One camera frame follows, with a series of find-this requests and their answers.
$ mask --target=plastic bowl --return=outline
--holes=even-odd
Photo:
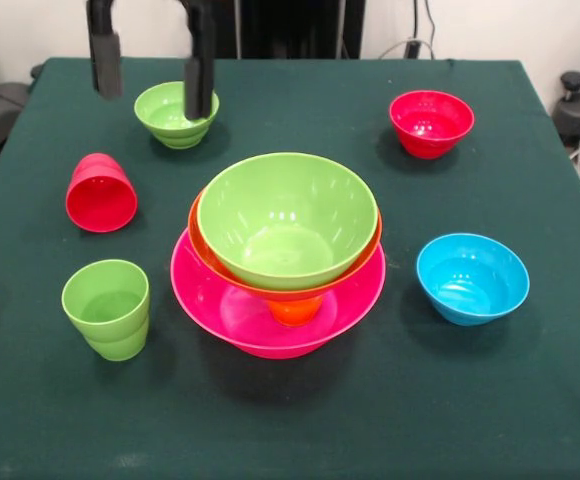
[[[235,276],[270,290],[324,285],[359,257],[377,228],[368,186],[315,155],[273,153],[238,162],[201,193],[197,221]]]
[[[462,326],[507,315],[530,290],[528,271],[512,250],[471,233],[428,243],[417,258],[417,275],[437,311]]]
[[[426,160],[449,152],[474,125],[466,102],[434,90],[404,93],[392,101],[389,112],[406,151]]]
[[[282,360],[307,355],[360,322],[381,295],[386,262],[379,245],[363,268],[325,295],[318,318],[301,328],[279,325],[260,299],[208,270],[187,231],[172,252],[170,278],[181,307],[201,328],[251,355]]]
[[[301,326],[310,322],[321,307],[323,295],[351,278],[361,268],[363,268],[374,254],[381,240],[383,223],[381,221],[381,213],[379,212],[377,228],[370,243],[366,245],[366,248],[361,252],[361,255],[357,257],[352,265],[350,265],[342,275],[333,281],[306,290],[266,290],[257,288],[250,286],[235,277],[230,270],[228,270],[219,259],[217,259],[216,255],[203,239],[203,236],[201,236],[199,225],[197,223],[197,209],[200,198],[201,193],[192,203],[190,213],[188,214],[188,235],[190,237],[192,249],[197,257],[206,267],[212,270],[213,273],[219,276],[226,283],[265,300],[274,318],[279,323],[286,326]]]
[[[219,97],[212,94],[212,113],[207,118],[188,120],[184,115],[184,82],[155,85],[137,97],[134,113],[166,147],[192,148],[208,132],[219,110]]]

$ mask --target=bowl rim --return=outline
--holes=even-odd
[[[448,305],[443,300],[440,300],[437,297],[437,295],[435,295],[434,293],[432,293],[432,291],[428,288],[428,286],[426,285],[426,283],[421,278],[421,269],[420,269],[421,257],[423,256],[424,252],[428,249],[428,247],[430,247],[433,243],[437,243],[437,242],[439,242],[441,240],[444,240],[444,239],[450,238],[450,237],[477,237],[477,238],[482,238],[484,240],[487,240],[489,242],[492,242],[495,245],[503,248],[510,255],[512,255],[512,258],[514,258],[519,263],[519,265],[521,265],[521,269],[523,270],[523,274],[524,274],[524,277],[525,277],[525,280],[526,280],[525,292],[523,293],[523,295],[521,295],[521,298],[519,299],[519,301],[517,303],[515,303],[512,307],[507,308],[506,310],[501,310],[501,311],[492,312],[492,313],[474,313],[474,312],[467,312],[465,310],[461,310],[461,309],[456,308],[454,306]],[[490,318],[490,317],[493,317],[493,316],[502,317],[504,315],[507,315],[507,314],[513,312],[514,310],[516,310],[517,308],[519,308],[521,306],[521,304],[526,301],[526,298],[528,298],[528,294],[530,292],[530,275],[528,274],[528,269],[526,268],[526,266],[523,263],[523,261],[521,260],[521,258],[519,258],[519,256],[511,248],[507,247],[503,243],[495,240],[494,238],[487,237],[485,235],[480,235],[478,233],[456,232],[456,233],[448,233],[448,234],[441,235],[439,237],[433,238],[432,240],[430,240],[428,243],[426,243],[423,246],[423,248],[419,252],[419,255],[417,255],[417,263],[416,263],[416,266],[417,266],[416,269],[417,269],[417,278],[419,280],[419,284],[424,289],[424,291],[426,292],[426,294],[428,294],[428,296],[430,296],[430,298],[433,298],[436,302],[439,302],[441,305],[443,305],[444,307],[448,308],[449,310],[452,310],[453,312],[460,313],[462,315],[467,315],[467,316],[472,317],[472,318]]]
[[[277,155],[294,155],[294,156],[299,156],[299,157],[305,157],[305,158],[311,158],[317,161],[321,161],[324,163],[328,163],[331,164],[332,166],[339,168],[341,170],[346,171],[350,176],[352,176],[353,178],[356,178],[357,181],[360,183],[360,185],[362,186],[363,190],[368,194],[370,200],[371,200],[371,205],[372,205],[372,216],[373,216],[373,222],[372,222],[372,228],[370,229],[370,231],[368,232],[368,234],[365,236],[364,241],[361,243],[360,247],[358,247],[357,249],[354,250],[353,253],[349,254],[346,256],[346,258],[344,260],[341,260],[339,262],[337,262],[334,265],[331,265],[327,268],[323,268],[321,270],[315,270],[313,272],[310,272],[309,274],[302,274],[302,275],[269,275],[269,274],[264,274],[261,272],[257,272],[256,270],[252,270],[250,268],[246,268],[242,265],[241,262],[235,262],[233,260],[230,260],[228,258],[225,257],[225,255],[221,254],[217,248],[216,245],[214,244],[214,242],[209,241],[206,232],[204,231],[203,228],[203,222],[201,221],[201,211],[202,211],[202,207],[203,207],[203,203],[205,201],[205,199],[207,198],[207,194],[208,191],[210,191],[210,188],[219,182],[219,180],[228,172],[236,169],[237,167],[244,165],[246,163],[251,163],[251,162],[255,162],[255,161],[260,161],[263,158],[269,158],[269,157],[273,157],[273,156],[277,156]],[[217,175],[215,175],[215,177],[210,180],[210,182],[204,187],[203,191],[201,192],[201,198],[199,199],[199,206],[197,208],[197,224],[199,225],[199,231],[201,232],[201,235],[203,236],[203,239],[206,241],[206,243],[208,244],[208,246],[212,249],[212,251],[214,252],[214,254],[219,258],[219,260],[221,260],[222,262],[227,263],[228,265],[233,265],[233,266],[237,266],[239,269],[243,270],[244,272],[248,272],[251,275],[255,275],[260,279],[265,279],[265,280],[297,280],[297,279],[309,279],[309,278],[313,278],[313,277],[317,277],[317,276],[321,276],[323,274],[326,274],[328,272],[331,272],[333,270],[337,270],[339,268],[341,268],[343,265],[345,265],[346,263],[350,262],[350,259],[352,259],[352,261],[354,261],[354,259],[356,257],[358,257],[361,252],[363,252],[363,249],[365,248],[365,246],[370,242],[370,240],[372,240],[372,237],[374,235],[375,230],[377,229],[377,222],[378,222],[378,216],[379,216],[379,206],[377,204],[377,200],[374,196],[374,194],[372,193],[372,190],[370,189],[370,187],[368,186],[368,184],[354,171],[352,171],[350,168],[335,162],[334,160],[330,160],[329,158],[325,158],[325,157],[321,157],[319,155],[314,155],[311,153],[302,153],[302,152],[289,152],[289,151],[283,151],[283,152],[271,152],[271,153],[264,153],[261,155],[255,155],[254,157],[248,157],[246,159],[240,160],[232,165],[230,165],[229,167],[223,169],[221,172],[219,172]]]
[[[70,287],[72,286],[74,281],[77,279],[77,277],[79,277],[81,274],[83,274],[86,270],[90,270],[91,268],[97,268],[97,267],[100,267],[102,265],[107,265],[107,264],[111,264],[111,263],[125,265],[127,267],[132,268],[135,272],[139,273],[139,276],[142,278],[142,280],[146,284],[146,288],[145,288],[145,291],[143,292],[143,296],[141,297],[141,300],[129,312],[121,315],[118,318],[114,318],[112,320],[108,320],[105,322],[86,322],[85,320],[77,318],[77,316],[73,315],[72,312],[70,311],[70,309],[68,309],[68,307],[66,306],[66,296],[67,296],[68,290],[70,289]],[[63,311],[70,318],[70,320],[74,321],[75,323],[78,323],[79,325],[88,326],[88,327],[93,326],[93,325],[94,326],[112,325],[115,323],[120,323],[122,320],[125,320],[129,316],[134,315],[135,313],[137,313],[139,311],[139,309],[141,307],[145,306],[146,300],[149,300],[149,297],[150,297],[150,290],[151,290],[150,289],[150,280],[148,278],[148,275],[143,270],[143,268],[141,268],[139,265],[137,265],[136,263],[131,262],[129,260],[124,260],[122,258],[104,258],[102,260],[96,260],[94,262],[88,263],[87,265],[83,265],[76,272],[74,272],[72,275],[70,275],[70,278],[68,278],[68,280],[66,280],[66,283],[63,284],[63,289],[61,290],[61,306],[63,307]]]
[[[390,106],[388,107],[388,115],[390,116],[390,120],[392,121],[392,124],[395,126],[395,128],[397,128],[399,130],[399,132],[406,134],[406,135],[413,136],[412,132],[409,132],[406,129],[404,129],[401,125],[399,125],[399,122],[397,122],[395,120],[394,115],[392,114],[392,109],[393,109],[394,105],[399,100],[402,100],[405,97],[408,97],[410,95],[415,95],[415,94],[421,94],[421,93],[433,93],[433,94],[441,95],[441,96],[444,96],[447,98],[451,98],[452,100],[458,102],[460,105],[463,105],[470,113],[470,123],[468,124],[468,127],[465,128],[464,130],[462,130],[457,135],[454,135],[452,137],[444,137],[444,138],[425,138],[423,140],[425,140],[426,142],[430,142],[430,143],[441,143],[441,142],[450,142],[450,141],[454,141],[454,140],[460,140],[463,137],[465,137],[470,132],[470,130],[472,130],[472,128],[474,127],[474,123],[475,123],[474,110],[465,100],[462,100],[461,98],[457,97],[456,95],[453,95],[453,94],[448,93],[448,92],[444,92],[442,90],[411,90],[409,92],[404,92],[404,93],[396,96],[392,100],[392,102],[390,102]]]
[[[159,125],[155,125],[154,123],[148,122],[147,120],[144,120],[143,117],[141,115],[139,115],[139,112],[137,111],[138,109],[138,105],[139,105],[139,101],[145,96],[147,95],[149,92],[151,92],[152,90],[157,90],[159,88],[163,88],[166,85],[172,85],[172,84],[180,84],[182,87],[184,87],[185,82],[183,80],[175,80],[172,82],[163,82],[163,83],[158,83],[157,85],[153,85],[149,88],[146,88],[143,92],[141,92],[137,98],[134,101],[134,105],[133,105],[133,110],[134,110],[134,114],[135,116],[139,119],[139,121],[141,123],[143,123],[146,127],[148,128],[155,128],[158,130],[165,130],[165,131],[179,131],[179,130],[188,130],[189,128],[194,128],[194,127],[199,127],[201,125],[205,125],[206,123],[212,121],[214,119],[214,117],[217,115],[217,112],[219,111],[219,106],[221,105],[221,102],[219,101],[219,95],[217,95],[217,92],[215,90],[212,91],[212,111],[210,112],[210,116],[209,117],[205,117],[205,118],[199,118],[197,120],[192,120],[191,125],[187,126],[187,127],[162,127]]]
[[[291,297],[291,296],[296,296],[296,295],[301,295],[303,297],[305,295],[306,299],[309,299],[309,298],[314,298],[317,296],[325,295],[328,291],[336,288],[341,283],[345,282],[346,280],[348,280],[349,278],[354,276],[359,270],[361,270],[372,259],[372,255],[374,255],[375,250],[378,248],[379,244],[381,243],[381,235],[383,234],[383,217],[381,216],[381,209],[378,209],[377,228],[375,229],[374,234],[373,234],[372,238],[370,239],[370,242],[366,245],[366,247],[368,245],[370,245],[371,243],[375,243],[375,240],[374,240],[375,236],[377,237],[376,243],[374,245],[374,248],[370,251],[370,253],[365,258],[365,260],[363,260],[363,262],[361,264],[355,266],[354,269],[352,269],[352,265],[354,265],[354,262],[356,262],[357,259],[361,258],[361,255],[363,255],[363,253],[365,252],[365,248],[364,248],[364,250],[361,251],[361,254],[359,254],[359,257],[357,257],[357,259],[352,263],[352,265],[350,267],[348,267],[348,269],[346,269],[345,272],[343,272],[341,275],[336,277],[334,280],[332,280],[324,285],[320,285],[318,287],[306,288],[306,289],[302,289],[302,290],[271,290],[269,288],[255,287],[254,285],[250,285],[250,284],[246,283],[244,280],[238,278],[233,273],[231,273],[231,276],[233,278],[230,278],[230,277],[224,275],[223,273],[217,271],[208,262],[208,260],[203,255],[201,255],[199,253],[199,251],[195,247],[194,242],[192,241],[192,235],[190,234],[190,231],[192,228],[191,222],[195,222],[196,225],[198,226],[196,213],[199,209],[200,198],[201,198],[201,192],[199,192],[199,194],[197,195],[195,200],[192,202],[192,205],[190,206],[190,210],[188,212],[188,227],[187,227],[188,228],[188,236],[190,237],[190,244],[192,245],[192,249],[197,254],[197,257],[199,257],[199,260],[201,260],[201,262],[203,264],[205,264],[205,266],[208,267],[212,271],[212,273],[221,277],[222,280],[225,280],[226,282],[228,282],[229,284],[231,284],[235,287],[244,289],[248,293],[250,293],[252,295],[257,295],[257,296],[264,298],[266,300],[271,300],[271,301],[276,301],[276,302],[292,302],[292,301],[296,301],[299,299],[295,299],[295,298],[285,299],[285,298],[281,298],[281,297],[284,297],[284,296]],[[205,238],[203,238],[203,236],[201,236],[201,240],[203,242],[205,242]]]
[[[175,281],[174,281],[175,269],[174,269],[174,266],[175,266],[175,260],[177,258],[177,253],[180,249],[180,246],[181,246],[181,244],[183,244],[185,237],[186,236],[189,237],[189,235],[190,234],[188,232],[188,227],[186,227],[183,230],[183,233],[181,233],[179,239],[177,240],[175,247],[174,247],[174,250],[172,252],[172,257],[170,258],[170,284],[172,286],[172,290],[174,291],[174,295],[177,298],[177,301],[179,302],[179,305],[183,308],[183,311],[186,312],[186,314],[188,314],[188,309],[184,306],[184,302],[181,300],[181,295],[179,294],[179,292],[175,288]],[[224,335],[222,333],[217,332],[216,330],[211,329],[210,327],[208,327],[204,323],[200,322],[196,317],[193,317],[192,315],[189,315],[189,314],[188,314],[188,316],[192,319],[192,321],[194,323],[196,323],[199,327],[203,328],[206,332],[210,333],[211,335],[214,335],[217,338],[220,338],[221,340],[225,340],[226,342],[228,342],[229,344],[231,344],[235,347],[244,347],[244,348],[251,348],[251,349],[258,349],[258,350],[265,350],[265,351],[281,351],[281,350],[298,350],[298,349],[302,349],[302,348],[309,348],[309,347],[313,347],[313,346],[325,345],[330,340],[333,340],[334,338],[336,338],[340,335],[343,335],[345,332],[347,332],[348,330],[351,330],[354,326],[358,325],[361,322],[361,320],[363,320],[366,317],[366,315],[368,315],[370,310],[372,310],[372,308],[379,301],[379,298],[381,297],[381,294],[383,293],[383,289],[385,288],[386,277],[387,277],[386,255],[385,255],[385,251],[383,250],[383,246],[381,245],[381,243],[379,243],[377,245],[377,249],[372,254],[372,257],[374,257],[377,254],[380,255],[380,261],[381,261],[381,270],[380,270],[381,281],[379,284],[379,288],[373,294],[372,302],[369,302],[368,306],[366,308],[364,308],[363,315],[359,315],[359,318],[356,321],[351,322],[348,325],[345,325],[343,327],[340,327],[338,330],[333,330],[330,333],[328,333],[326,336],[324,336],[323,338],[320,338],[318,340],[311,340],[309,342],[305,342],[305,343],[302,343],[299,345],[293,345],[292,347],[278,346],[278,345],[270,345],[270,346],[256,345],[253,343],[242,342],[240,340],[235,340],[233,338],[230,338],[227,335]]]
[[[85,179],[80,180],[76,183],[71,182],[70,185],[68,186],[68,191],[66,192],[66,198],[65,198],[66,213],[68,214],[68,217],[70,218],[72,223],[74,223],[77,227],[79,227],[83,230],[86,230],[88,232],[93,232],[93,233],[110,233],[110,232],[115,232],[117,230],[122,229],[123,227],[125,227],[126,225],[128,225],[132,221],[132,219],[137,214],[137,210],[139,209],[139,199],[137,197],[137,192],[135,191],[135,189],[132,186],[132,184],[130,183],[130,181],[129,180],[127,182],[123,181],[122,177],[124,175],[119,175],[119,172],[115,171],[114,169],[112,169],[110,167],[103,167],[103,168],[108,170],[108,172],[106,172],[108,174],[108,176],[107,176],[108,179],[114,180],[115,183],[118,185],[123,185],[124,190],[126,192],[130,193],[130,198],[132,198],[132,211],[131,211],[131,213],[129,213],[127,218],[124,218],[124,220],[122,220],[122,221],[118,221],[116,223],[113,223],[112,226],[107,226],[104,228],[95,228],[95,227],[92,227],[91,225],[87,225],[86,223],[82,222],[80,218],[78,218],[78,215],[76,215],[75,207],[74,207],[74,204],[71,201],[71,199],[73,198],[73,194],[74,194],[75,190],[80,188],[80,186],[82,184],[88,183],[92,178],[99,178],[99,177],[101,177],[101,175],[85,178]]]

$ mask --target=blue bowl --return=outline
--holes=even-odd
[[[417,258],[417,275],[437,311],[462,326],[507,315],[530,290],[528,271],[512,250],[471,233],[444,235],[428,243]]]

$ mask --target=cup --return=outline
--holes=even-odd
[[[137,194],[114,158],[92,153],[81,159],[66,195],[66,211],[78,227],[96,233],[118,230],[137,207]]]
[[[86,265],[67,281],[61,303],[86,342],[106,360],[128,360],[143,349],[150,286],[134,263],[110,259]]]

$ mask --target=black knob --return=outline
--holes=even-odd
[[[568,92],[578,92],[580,90],[580,72],[565,72],[561,75],[561,84]]]

